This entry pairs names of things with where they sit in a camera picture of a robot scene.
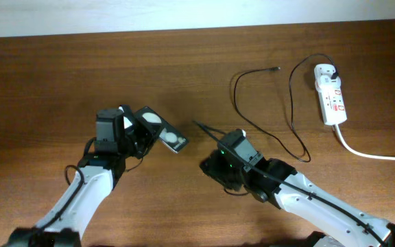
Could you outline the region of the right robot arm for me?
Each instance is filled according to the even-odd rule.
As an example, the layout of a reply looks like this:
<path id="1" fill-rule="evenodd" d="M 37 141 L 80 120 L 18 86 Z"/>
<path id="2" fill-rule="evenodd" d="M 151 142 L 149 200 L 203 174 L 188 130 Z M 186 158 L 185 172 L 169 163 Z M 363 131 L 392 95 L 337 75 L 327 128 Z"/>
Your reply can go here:
<path id="1" fill-rule="evenodd" d="M 225 134 L 200 169 L 225 189 L 293 213 L 322 230 L 311 246 L 395 246 L 395 224 L 356 209 L 317 187 L 286 162 L 266 159 L 243 130 Z"/>

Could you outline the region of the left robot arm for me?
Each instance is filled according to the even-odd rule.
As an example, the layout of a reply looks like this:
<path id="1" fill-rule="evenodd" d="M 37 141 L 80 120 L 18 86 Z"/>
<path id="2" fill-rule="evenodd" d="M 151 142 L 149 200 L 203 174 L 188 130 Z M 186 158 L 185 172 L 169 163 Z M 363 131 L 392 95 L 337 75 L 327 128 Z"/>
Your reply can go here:
<path id="1" fill-rule="evenodd" d="M 66 167 L 75 171 L 68 189 L 33 227 L 16 228 L 6 246 L 80 246 L 97 208 L 127 171 L 126 159 L 143 159 L 163 126 L 148 107 L 137 113 L 127 105 L 98 111 L 95 137 L 78 164 Z"/>

